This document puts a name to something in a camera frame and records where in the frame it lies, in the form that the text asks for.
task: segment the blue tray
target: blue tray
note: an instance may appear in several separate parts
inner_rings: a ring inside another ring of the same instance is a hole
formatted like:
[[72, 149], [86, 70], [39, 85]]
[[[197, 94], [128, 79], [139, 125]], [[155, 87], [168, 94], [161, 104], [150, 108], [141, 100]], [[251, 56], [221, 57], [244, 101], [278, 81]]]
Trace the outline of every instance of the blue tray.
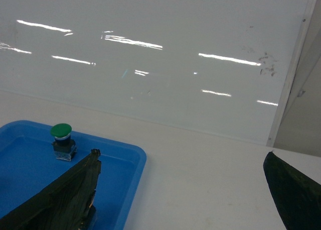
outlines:
[[94, 230], [123, 229], [145, 166], [145, 152], [137, 146], [73, 131], [77, 154], [71, 162], [61, 161], [55, 158], [50, 129], [31, 121], [0, 128], [0, 218], [96, 148], [102, 164], [94, 200], [98, 215]]

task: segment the green push button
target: green push button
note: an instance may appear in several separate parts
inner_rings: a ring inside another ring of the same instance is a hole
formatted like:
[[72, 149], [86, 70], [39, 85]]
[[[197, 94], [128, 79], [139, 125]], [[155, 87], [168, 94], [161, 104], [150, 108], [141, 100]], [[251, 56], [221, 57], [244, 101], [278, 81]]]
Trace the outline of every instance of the green push button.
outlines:
[[50, 130], [50, 134], [57, 138], [67, 136], [71, 132], [71, 126], [66, 123], [61, 123], [53, 126]]

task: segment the tray rim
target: tray rim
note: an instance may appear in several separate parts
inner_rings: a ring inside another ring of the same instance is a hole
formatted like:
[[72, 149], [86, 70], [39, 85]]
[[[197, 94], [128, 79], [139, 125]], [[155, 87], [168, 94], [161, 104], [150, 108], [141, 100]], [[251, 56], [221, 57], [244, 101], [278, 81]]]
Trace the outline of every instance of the tray rim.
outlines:
[[[34, 121], [29, 121], [29, 120], [13, 121], [13, 122], [7, 123], [7, 124], [0, 127], [0, 140], [1, 140], [2, 134], [5, 133], [6, 130], [13, 128], [13, 127], [17, 127], [17, 126], [36, 127], [36, 128], [43, 128], [43, 129], [49, 129], [50, 127], [52, 127], [47, 124], [38, 123], [38, 122], [34, 122]], [[144, 167], [145, 167], [145, 164], [147, 161], [147, 155], [146, 155], [145, 151], [136, 145], [132, 145], [132, 144], [124, 143], [124, 142], [119, 142], [119, 141], [111, 140], [108, 138], [98, 137], [98, 136], [94, 136], [94, 135], [90, 135], [90, 134], [86, 134], [86, 133], [82, 133], [82, 132], [78, 132], [78, 131], [74, 131], [74, 130], [72, 132], [73, 132], [73, 134], [78, 135], [78, 136], [89, 137], [89, 138], [91, 138], [91, 140], [96, 140], [96, 141], [100, 141], [100, 142], [107, 143], [107, 144], [113, 144], [115, 146], [119, 146], [122, 148], [128, 148], [128, 149], [131, 149], [132, 151], [135, 151], [138, 154], [139, 160], [136, 164], [136, 168], [135, 168], [134, 174], [131, 178], [129, 188], [127, 190], [126, 196], [125, 196], [123, 204], [119, 210], [119, 214], [117, 216], [117, 220], [115, 221], [114, 228], [113, 228], [113, 229], [123, 229], [125, 226], [132, 202], [134, 200], [134, 197], [135, 197], [135, 194], [136, 194], [139, 182], [140, 182], [141, 175], [143, 173], [143, 170], [144, 170]], [[30, 137], [30, 136], [19, 135], [19, 134], [15, 135], [13, 137], [13, 140], [18, 137], [21, 137], [21, 136], [36, 139], [36, 140], [41, 140], [37, 137]]]

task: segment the black plastic part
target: black plastic part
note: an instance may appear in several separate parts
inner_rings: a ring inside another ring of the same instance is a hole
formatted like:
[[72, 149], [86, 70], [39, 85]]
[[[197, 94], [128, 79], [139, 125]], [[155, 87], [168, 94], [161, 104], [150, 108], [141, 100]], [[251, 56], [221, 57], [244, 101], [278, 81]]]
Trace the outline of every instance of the black plastic part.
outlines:
[[0, 219], [1, 230], [77, 230], [91, 212], [100, 174], [100, 151], [91, 153]]
[[55, 138], [55, 142], [60, 146], [66, 146], [69, 144], [70, 139], [71, 139], [71, 136], [65, 138], [64, 140], [58, 140], [57, 138]]
[[321, 229], [321, 185], [269, 152], [264, 173], [287, 230]]
[[71, 149], [74, 145], [76, 145], [74, 140], [69, 139], [69, 143], [67, 145], [61, 145], [57, 141], [52, 143], [54, 147], [54, 151], [62, 152], [62, 153], [71, 153]]
[[87, 230], [91, 224], [91, 221], [96, 213], [96, 208], [91, 206], [86, 218], [84, 218], [79, 226], [79, 230]]

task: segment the glossy white wall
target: glossy white wall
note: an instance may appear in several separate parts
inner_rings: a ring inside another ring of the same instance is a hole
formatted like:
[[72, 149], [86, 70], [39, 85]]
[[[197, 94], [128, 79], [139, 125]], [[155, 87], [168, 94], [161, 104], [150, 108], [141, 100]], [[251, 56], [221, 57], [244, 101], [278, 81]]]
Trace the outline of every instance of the glossy white wall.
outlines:
[[308, 0], [0, 0], [0, 89], [265, 145]]

